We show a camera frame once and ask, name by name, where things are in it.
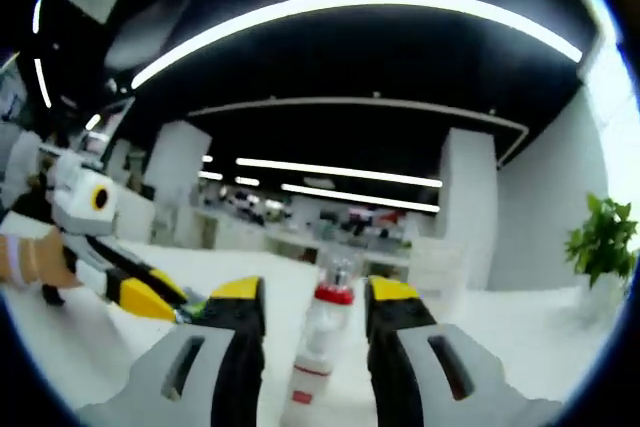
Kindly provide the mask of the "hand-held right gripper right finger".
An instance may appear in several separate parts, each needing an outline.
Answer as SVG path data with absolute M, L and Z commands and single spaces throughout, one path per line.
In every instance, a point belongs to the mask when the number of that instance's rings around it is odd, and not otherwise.
M 558 401 L 511 386 L 500 359 L 435 320 L 417 291 L 380 276 L 364 288 L 367 367 L 381 426 L 551 426 Z

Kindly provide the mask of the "person's left hand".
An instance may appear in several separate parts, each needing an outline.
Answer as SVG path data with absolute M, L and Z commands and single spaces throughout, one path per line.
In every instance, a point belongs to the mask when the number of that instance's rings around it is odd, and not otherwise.
M 34 241 L 34 269 L 38 280 L 56 288 L 72 289 L 81 282 L 67 266 L 61 233 L 52 228 L 45 236 Z

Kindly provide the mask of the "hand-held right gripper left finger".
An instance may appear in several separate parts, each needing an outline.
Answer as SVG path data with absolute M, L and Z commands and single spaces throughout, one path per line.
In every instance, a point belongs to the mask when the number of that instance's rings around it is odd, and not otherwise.
M 214 290 L 131 366 L 125 386 L 78 411 L 83 426 L 254 426 L 265 366 L 263 278 Z

